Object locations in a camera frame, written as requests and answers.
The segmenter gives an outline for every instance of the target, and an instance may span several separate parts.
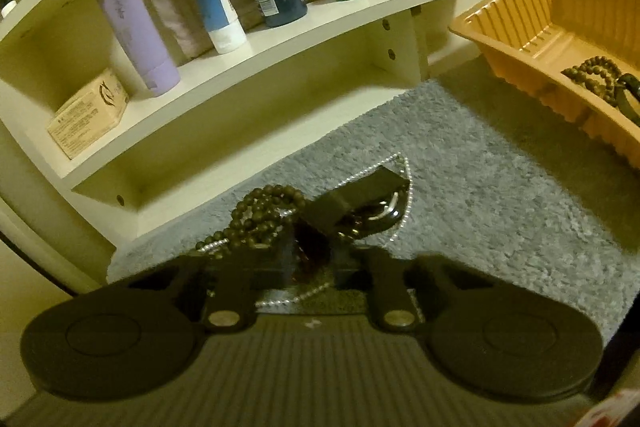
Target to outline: gray rug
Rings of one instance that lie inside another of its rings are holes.
[[[442,252],[577,307],[611,338],[640,289],[638,173],[494,78],[482,59],[369,111],[146,243],[117,251],[108,280],[193,248],[228,223],[253,187],[291,184],[315,196],[396,151],[412,163],[415,204],[395,255]],[[336,292],[314,301],[328,311],[363,305],[362,296]]]

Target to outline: cardboard box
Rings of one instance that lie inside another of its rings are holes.
[[[104,70],[73,95],[47,127],[69,159],[120,123],[129,96],[111,70]]]

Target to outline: lavender tube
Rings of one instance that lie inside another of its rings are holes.
[[[154,96],[166,93],[180,81],[142,0],[97,0],[122,49]]]

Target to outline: white tube cap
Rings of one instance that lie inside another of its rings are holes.
[[[216,51],[221,55],[238,49],[246,42],[246,34],[238,19],[224,28],[210,31],[209,37],[211,37]]]
[[[16,1],[9,1],[6,4],[6,6],[4,6],[4,8],[2,8],[2,10],[0,10],[0,14],[2,15],[2,18],[4,19],[7,15],[9,15],[9,12],[11,10],[13,10],[16,5],[17,5]]]

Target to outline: orange tray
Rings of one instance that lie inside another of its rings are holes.
[[[604,55],[640,78],[640,0],[484,0],[450,29],[478,44],[496,76],[640,168],[640,127],[561,73]]]

